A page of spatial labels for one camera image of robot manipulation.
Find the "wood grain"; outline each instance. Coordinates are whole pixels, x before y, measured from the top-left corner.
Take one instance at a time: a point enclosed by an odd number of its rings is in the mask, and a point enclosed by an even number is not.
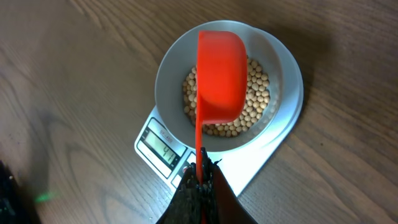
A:
[[[305,102],[239,200],[259,223],[398,223],[398,2],[3,0],[0,159],[43,223],[154,223],[168,187],[132,149],[164,53],[206,21],[280,39]]]

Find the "kitchen scale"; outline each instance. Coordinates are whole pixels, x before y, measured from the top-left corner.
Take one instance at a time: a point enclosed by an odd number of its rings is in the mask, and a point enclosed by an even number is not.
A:
[[[280,107],[266,130],[255,141],[231,152],[208,152],[213,162],[222,159],[218,165],[236,196],[288,135],[303,104],[302,76],[293,55],[274,36],[258,31],[268,39],[280,58],[284,81]],[[183,168],[196,162],[195,149],[184,146],[167,131],[156,106],[140,131],[134,148],[173,192],[181,181]]]

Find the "scale platform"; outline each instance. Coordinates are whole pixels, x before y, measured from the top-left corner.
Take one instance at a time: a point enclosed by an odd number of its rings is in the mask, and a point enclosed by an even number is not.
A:
[[[208,152],[212,161],[222,159],[218,165],[236,196],[288,135],[303,104],[303,80],[293,55],[274,36],[258,31],[272,44],[282,64],[284,87],[279,110],[269,127],[249,145],[231,152]],[[267,139],[269,136],[276,137],[270,141]],[[173,192],[183,176],[182,169],[191,162],[196,162],[195,149],[184,146],[167,131],[156,106],[140,131],[134,148]]]

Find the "brown table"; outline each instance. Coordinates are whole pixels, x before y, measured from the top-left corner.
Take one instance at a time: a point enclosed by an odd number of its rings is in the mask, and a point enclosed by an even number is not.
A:
[[[239,196],[259,223],[398,223],[395,0],[2,0],[0,158],[43,223],[154,223],[172,196],[132,144],[170,45],[232,19],[280,39],[305,100]]]

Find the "gray bowl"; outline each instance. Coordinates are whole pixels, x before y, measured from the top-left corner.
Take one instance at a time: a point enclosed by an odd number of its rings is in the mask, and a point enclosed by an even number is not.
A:
[[[188,148],[195,148],[195,128],[183,112],[182,82],[197,61],[199,30],[222,30],[237,34],[249,57],[258,60],[269,75],[271,100],[262,118],[247,132],[235,138],[203,134],[202,145],[210,152],[236,149],[255,140],[273,119],[282,99],[282,67],[271,43],[256,29],[236,21],[213,21],[199,25],[182,35],[169,48],[157,72],[155,101],[165,127]]]

